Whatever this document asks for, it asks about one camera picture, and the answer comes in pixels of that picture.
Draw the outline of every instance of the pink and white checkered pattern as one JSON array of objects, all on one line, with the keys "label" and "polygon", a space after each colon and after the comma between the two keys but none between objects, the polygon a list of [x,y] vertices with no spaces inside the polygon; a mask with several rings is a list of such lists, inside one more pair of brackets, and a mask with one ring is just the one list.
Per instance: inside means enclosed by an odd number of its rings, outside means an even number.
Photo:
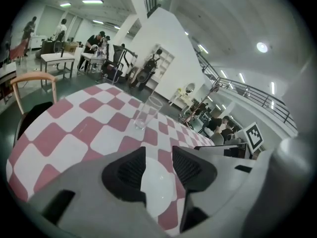
[{"label": "pink and white checkered pattern", "polygon": [[185,190],[172,165],[172,146],[209,146],[213,142],[159,113],[144,130],[133,122],[141,102],[122,90],[101,84],[67,96],[39,116],[13,148],[6,165],[16,196],[27,201],[72,165],[140,146],[171,174],[174,196],[158,224],[179,233]]}]

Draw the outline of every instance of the black chair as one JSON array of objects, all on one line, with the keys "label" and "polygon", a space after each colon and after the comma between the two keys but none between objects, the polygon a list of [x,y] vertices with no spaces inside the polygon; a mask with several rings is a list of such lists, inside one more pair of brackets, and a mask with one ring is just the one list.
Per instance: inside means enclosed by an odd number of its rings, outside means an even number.
[{"label": "black chair", "polygon": [[25,130],[31,125],[31,123],[34,122],[34,120],[37,117],[39,117],[44,111],[46,111],[48,108],[50,108],[53,105],[52,102],[45,102],[45,103],[35,105],[29,112],[23,111],[17,83],[23,82],[23,81],[30,81],[30,80],[50,80],[52,82],[53,100],[54,100],[54,103],[57,102],[56,85],[55,85],[57,78],[48,73],[45,73],[42,71],[33,71],[33,72],[29,72],[21,76],[18,76],[15,79],[11,80],[11,85],[14,90],[15,98],[20,108],[20,111],[22,113],[22,118],[15,132],[13,145],[16,144],[17,140],[21,137],[21,135],[25,132]]},{"label": "black chair", "polygon": [[208,124],[209,124],[209,120],[206,121],[206,122],[204,122],[202,129],[201,129],[200,131],[198,131],[198,133],[199,133],[199,134],[201,134],[202,132],[205,133],[205,132],[204,132],[204,128],[207,127]]}]

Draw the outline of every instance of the clear drinking glass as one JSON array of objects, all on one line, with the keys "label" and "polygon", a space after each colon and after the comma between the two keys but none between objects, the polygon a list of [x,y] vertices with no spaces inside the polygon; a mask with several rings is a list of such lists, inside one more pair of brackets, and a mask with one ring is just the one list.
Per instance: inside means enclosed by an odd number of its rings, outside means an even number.
[{"label": "clear drinking glass", "polygon": [[135,126],[139,129],[144,129],[162,107],[163,103],[160,100],[150,96],[136,117],[134,121]]}]

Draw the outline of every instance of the mirror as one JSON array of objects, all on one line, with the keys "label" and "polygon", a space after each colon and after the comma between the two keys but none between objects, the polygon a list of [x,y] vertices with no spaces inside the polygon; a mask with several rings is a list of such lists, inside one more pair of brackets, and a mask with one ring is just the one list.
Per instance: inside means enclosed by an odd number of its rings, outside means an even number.
[{"label": "mirror", "polygon": [[186,86],[186,93],[189,94],[191,93],[192,91],[195,90],[195,84],[194,83],[190,83]]}]

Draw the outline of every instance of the fluorescent light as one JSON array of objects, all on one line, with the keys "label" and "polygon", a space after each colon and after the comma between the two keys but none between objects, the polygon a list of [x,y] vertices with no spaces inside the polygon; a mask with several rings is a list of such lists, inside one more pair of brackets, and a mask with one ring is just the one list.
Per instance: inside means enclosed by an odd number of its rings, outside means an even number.
[{"label": "fluorescent light", "polygon": [[223,70],[221,70],[222,75],[227,78],[227,75],[223,72]]},{"label": "fluorescent light", "polygon": [[268,51],[267,46],[262,42],[257,43],[257,49],[262,53],[266,53]]},{"label": "fluorescent light", "polygon": [[104,3],[102,0],[83,0],[83,3]]},{"label": "fluorescent light", "polygon": [[61,6],[61,7],[66,7],[66,6],[70,6],[70,5],[71,5],[71,4],[67,2],[67,3],[61,4],[60,6]]},{"label": "fluorescent light", "polygon": [[275,95],[275,83],[271,82],[272,94]]},{"label": "fluorescent light", "polygon": [[200,44],[198,44],[198,47],[200,47],[203,51],[205,51],[205,53],[209,54],[209,52]]},{"label": "fluorescent light", "polygon": [[101,21],[98,21],[98,20],[93,20],[93,22],[95,22],[95,23],[99,23],[99,24],[104,24],[103,22],[101,22]]},{"label": "fluorescent light", "polygon": [[240,75],[240,78],[241,78],[242,82],[245,84],[245,83],[246,83],[246,81],[244,80],[243,75],[242,75],[241,73],[239,73],[239,75]]}]

